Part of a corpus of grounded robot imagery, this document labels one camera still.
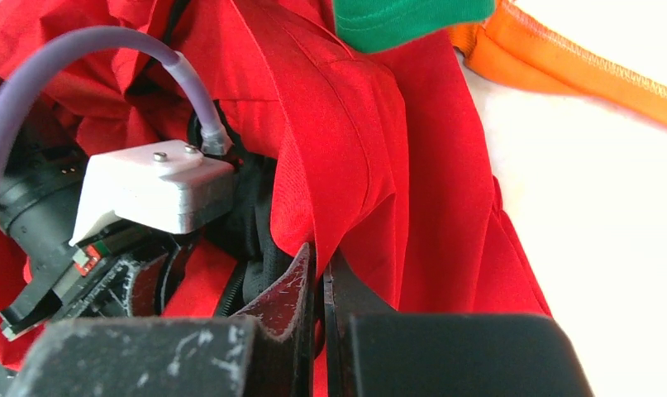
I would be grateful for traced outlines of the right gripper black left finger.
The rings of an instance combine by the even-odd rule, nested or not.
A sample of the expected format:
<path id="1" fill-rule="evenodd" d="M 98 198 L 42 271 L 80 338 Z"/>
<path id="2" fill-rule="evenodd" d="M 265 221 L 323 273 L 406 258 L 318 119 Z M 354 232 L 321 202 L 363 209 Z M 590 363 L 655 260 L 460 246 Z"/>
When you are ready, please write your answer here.
<path id="1" fill-rule="evenodd" d="M 309 396 L 316 252 L 301 246 L 228 318 L 102 318 L 50 325 L 11 396 Z"/>

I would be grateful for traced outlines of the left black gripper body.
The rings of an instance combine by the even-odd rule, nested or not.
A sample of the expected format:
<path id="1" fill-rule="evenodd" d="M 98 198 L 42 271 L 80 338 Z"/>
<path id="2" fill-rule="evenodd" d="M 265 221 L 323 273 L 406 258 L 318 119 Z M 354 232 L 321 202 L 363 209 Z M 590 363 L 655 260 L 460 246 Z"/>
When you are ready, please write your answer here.
<path id="1" fill-rule="evenodd" d="M 70 241 L 88 156 L 56 127 L 23 127 L 0 180 L 0 229 L 28 255 L 31 281 L 0 310 L 14 340 L 44 321 L 164 312 L 197 240 L 130 221 Z"/>

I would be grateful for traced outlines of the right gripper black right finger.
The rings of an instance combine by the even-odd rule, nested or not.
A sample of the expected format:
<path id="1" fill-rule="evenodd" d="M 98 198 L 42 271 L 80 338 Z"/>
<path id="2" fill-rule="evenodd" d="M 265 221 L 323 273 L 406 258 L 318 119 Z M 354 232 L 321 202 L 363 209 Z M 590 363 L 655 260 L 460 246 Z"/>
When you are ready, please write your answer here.
<path id="1" fill-rule="evenodd" d="M 590 396 L 551 318 L 400 313 L 336 253 L 323 277 L 331 396 Z"/>

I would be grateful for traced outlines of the red jacket black lining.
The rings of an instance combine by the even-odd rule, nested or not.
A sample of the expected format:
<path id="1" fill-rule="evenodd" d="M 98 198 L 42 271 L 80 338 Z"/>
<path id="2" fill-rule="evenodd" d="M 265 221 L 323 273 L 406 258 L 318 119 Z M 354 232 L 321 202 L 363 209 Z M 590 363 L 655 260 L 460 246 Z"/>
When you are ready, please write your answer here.
<path id="1" fill-rule="evenodd" d="M 337 36 L 328 1 L 4 1 L 0 180 L 23 127 L 59 128 L 88 160 L 180 140 L 231 164 L 231 210 L 190 232 L 164 312 L 110 318 L 228 318 L 309 243 L 309 396 L 331 396 L 322 277 L 336 253 L 400 313 L 549 317 L 442 30 L 366 54 Z M 0 229 L 0 310 L 31 278 Z M 14 340 L 0 328 L 0 396 L 50 325 L 81 318 Z"/>

